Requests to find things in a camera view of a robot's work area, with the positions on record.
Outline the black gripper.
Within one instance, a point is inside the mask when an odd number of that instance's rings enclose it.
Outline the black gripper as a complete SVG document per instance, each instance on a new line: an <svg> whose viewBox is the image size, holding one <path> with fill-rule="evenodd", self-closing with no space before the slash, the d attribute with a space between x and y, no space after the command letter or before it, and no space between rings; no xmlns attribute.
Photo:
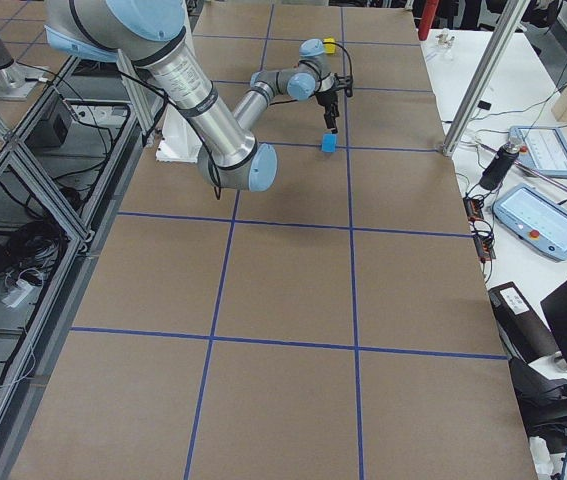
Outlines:
<svg viewBox="0 0 567 480"><path fill-rule="evenodd" d="M339 118L338 94L333 89L315 93L317 103L324 108L324 120L327 130L331 134L338 133L337 119Z"/></svg>

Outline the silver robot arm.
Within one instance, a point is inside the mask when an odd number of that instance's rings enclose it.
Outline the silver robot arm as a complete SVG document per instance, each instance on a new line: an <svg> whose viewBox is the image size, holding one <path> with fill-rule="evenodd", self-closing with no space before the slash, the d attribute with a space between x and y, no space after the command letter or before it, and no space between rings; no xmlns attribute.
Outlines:
<svg viewBox="0 0 567 480"><path fill-rule="evenodd" d="M79 58L114 62L124 53L148 70L179 114L201 137L197 161L212 185L265 191L277 173L274 148L251 128L269 105L251 90L230 110L197 62L185 37L187 12L179 1L49 1L49 44Z"/></svg>
<svg viewBox="0 0 567 480"><path fill-rule="evenodd" d="M251 130L277 96L287 95L294 102L315 98L324 108L327 130L336 134L339 80L329 65L324 42L309 39L299 47L296 66L254 73L250 88L235 107L233 115L242 128Z"/></svg>

